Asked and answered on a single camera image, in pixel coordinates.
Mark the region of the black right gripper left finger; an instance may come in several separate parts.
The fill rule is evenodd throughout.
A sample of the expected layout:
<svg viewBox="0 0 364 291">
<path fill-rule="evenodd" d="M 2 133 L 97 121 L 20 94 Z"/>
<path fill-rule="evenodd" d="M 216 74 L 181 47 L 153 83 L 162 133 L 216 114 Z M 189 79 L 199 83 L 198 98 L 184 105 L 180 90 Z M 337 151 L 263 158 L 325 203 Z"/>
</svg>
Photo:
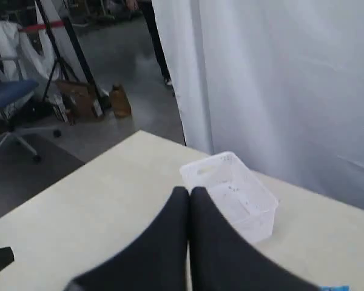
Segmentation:
<svg viewBox="0 0 364 291">
<path fill-rule="evenodd" d="M 148 228 L 120 253 L 73 278 L 66 290 L 186 290 L 189 194 L 175 187 Z"/>
</svg>

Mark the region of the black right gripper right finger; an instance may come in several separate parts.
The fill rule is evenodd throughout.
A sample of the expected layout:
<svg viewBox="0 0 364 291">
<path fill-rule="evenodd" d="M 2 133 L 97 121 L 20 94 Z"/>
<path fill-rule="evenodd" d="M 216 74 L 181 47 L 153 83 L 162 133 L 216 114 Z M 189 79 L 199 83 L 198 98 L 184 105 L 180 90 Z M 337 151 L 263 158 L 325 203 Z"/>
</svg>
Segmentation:
<svg viewBox="0 0 364 291">
<path fill-rule="evenodd" d="M 191 191 L 189 211 L 193 290 L 319 290 L 245 241 L 204 187 Z"/>
</svg>

